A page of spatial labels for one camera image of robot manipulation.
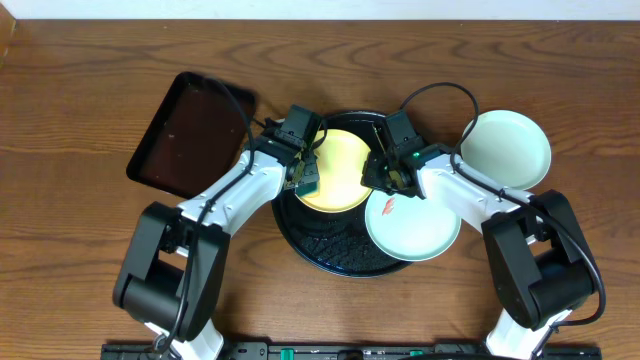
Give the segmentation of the green and yellow sponge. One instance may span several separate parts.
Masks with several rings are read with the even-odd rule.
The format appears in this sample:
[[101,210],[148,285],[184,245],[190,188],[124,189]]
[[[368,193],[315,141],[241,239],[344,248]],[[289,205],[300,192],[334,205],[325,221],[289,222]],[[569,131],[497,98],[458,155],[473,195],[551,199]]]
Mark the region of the green and yellow sponge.
[[314,196],[319,191],[318,181],[299,182],[295,188],[298,197]]

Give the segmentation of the yellow plate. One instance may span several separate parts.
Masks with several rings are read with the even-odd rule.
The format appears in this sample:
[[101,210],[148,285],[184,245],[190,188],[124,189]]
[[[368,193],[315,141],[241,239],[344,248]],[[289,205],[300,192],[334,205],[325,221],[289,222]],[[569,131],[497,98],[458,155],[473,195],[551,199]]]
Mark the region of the yellow plate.
[[296,197],[307,207],[324,213],[339,213],[359,206],[372,192],[361,184],[370,152],[370,147],[357,135],[329,129],[326,139],[314,151],[319,181],[309,193],[295,193]]

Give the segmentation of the light green plate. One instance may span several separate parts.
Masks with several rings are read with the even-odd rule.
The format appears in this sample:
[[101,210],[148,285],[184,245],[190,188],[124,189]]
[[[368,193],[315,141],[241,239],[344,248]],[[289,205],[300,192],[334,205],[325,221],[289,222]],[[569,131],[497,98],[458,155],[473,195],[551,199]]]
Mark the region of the light green plate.
[[374,190],[366,203],[365,225],[385,254],[420,262],[441,255],[455,242],[461,219],[429,200]]
[[469,166],[518,190],[539,184],[552,160],[549,139],[540,126],[511,110],[481,114],[460,152]]

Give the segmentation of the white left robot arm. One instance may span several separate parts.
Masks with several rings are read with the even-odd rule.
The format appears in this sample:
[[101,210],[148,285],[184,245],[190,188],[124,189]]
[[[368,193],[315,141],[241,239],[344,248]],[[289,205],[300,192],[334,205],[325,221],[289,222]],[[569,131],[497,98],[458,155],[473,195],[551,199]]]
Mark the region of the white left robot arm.
[[211,315],[232,236],[263,204],[303,178],[326,132],[269,129],[208,189],[176,207],[141,214],[113,290],[113,302],[155,332],[160,359],[215,359],[223,337]]

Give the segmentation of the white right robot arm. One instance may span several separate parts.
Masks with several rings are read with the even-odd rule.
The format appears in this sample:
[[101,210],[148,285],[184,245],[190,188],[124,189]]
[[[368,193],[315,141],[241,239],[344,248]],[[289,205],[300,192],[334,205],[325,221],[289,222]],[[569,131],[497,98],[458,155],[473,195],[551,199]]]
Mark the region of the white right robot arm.
[[391,146],[367,156],[363,185],[419,198],[452,211],[483,237],[493,285],[503,307],[485,340],[501,359],[536,359],[570,314],[596,295],[606,306],[600,271],[568,199],[555,190],[534,195],[496,182],[441,144]]

